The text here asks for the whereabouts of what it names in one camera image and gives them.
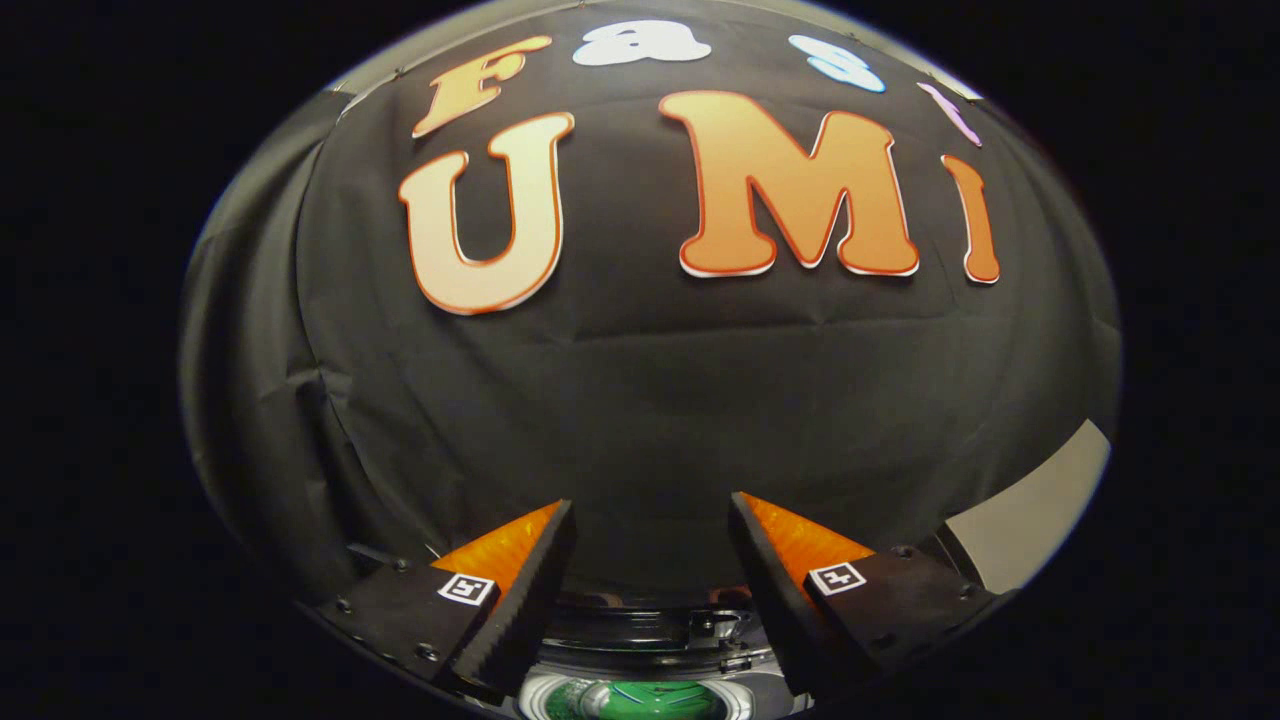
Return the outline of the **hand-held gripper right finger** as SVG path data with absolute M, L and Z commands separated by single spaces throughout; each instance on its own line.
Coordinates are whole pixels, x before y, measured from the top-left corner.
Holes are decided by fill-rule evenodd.
M 920 550 L 876 552 L 744 492 L 730 536 L 788 688 L 815 698 L 886 679 L 1004 603 Z

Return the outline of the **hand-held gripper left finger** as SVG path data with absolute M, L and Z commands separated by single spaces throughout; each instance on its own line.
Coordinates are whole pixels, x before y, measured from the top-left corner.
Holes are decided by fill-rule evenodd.
M 513 697 L 573 551 L 558 500 L 429 564 L 394 559 L 319 605 L 337 633 L 440 692 Z

